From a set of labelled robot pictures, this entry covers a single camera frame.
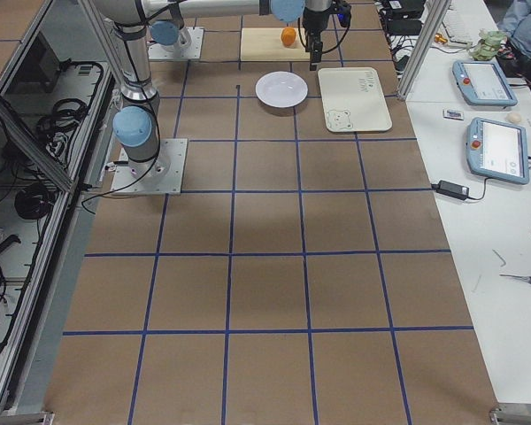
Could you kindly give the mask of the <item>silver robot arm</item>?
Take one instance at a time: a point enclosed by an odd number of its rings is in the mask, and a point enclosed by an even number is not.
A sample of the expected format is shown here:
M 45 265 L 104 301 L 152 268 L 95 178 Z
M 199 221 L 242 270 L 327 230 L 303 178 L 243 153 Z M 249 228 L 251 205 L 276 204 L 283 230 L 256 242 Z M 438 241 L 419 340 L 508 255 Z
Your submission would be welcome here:
M 186 27 L 186 18 L 281 17 L 281 8 L 274 1 L 95 1 L 93 5 L 112 22 L 123 97 L 149 106 L 158 98 L 151 81 L 150 50 L 163 60 L 200 57 L 195 47 L 203 30 Z

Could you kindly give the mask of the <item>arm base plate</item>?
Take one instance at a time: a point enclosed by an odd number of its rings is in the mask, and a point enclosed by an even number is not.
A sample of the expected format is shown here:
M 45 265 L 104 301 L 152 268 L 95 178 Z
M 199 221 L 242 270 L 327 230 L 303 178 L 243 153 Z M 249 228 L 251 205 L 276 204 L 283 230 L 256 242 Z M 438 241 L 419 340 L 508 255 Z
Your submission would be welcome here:
M 124 148 L 120 149 L 111 190 L 118 197 L 180 195 L 184 166 L 187 157 L 186 138 L 165 138 L 160 143 L 159 156 L 155 161 L 136 163 L 128 159 Z
M 177 28 L 171 22 L 160 21 L 150 26 L 148 48 L 152 62 L 199 60 L 202 53 L 202 27 Z

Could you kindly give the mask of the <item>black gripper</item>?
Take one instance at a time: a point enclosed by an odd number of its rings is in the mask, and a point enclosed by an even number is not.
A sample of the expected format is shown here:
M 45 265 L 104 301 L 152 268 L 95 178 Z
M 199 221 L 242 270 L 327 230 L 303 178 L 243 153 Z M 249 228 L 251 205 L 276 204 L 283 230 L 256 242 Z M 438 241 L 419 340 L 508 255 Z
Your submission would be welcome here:
M 321 34 L 327 29 L 332 7 L 331 0 L 305 0 L 302 25 L 305 35 L 305 50 L 310 52 L 310 70 L 316 71 L 322 60 Z

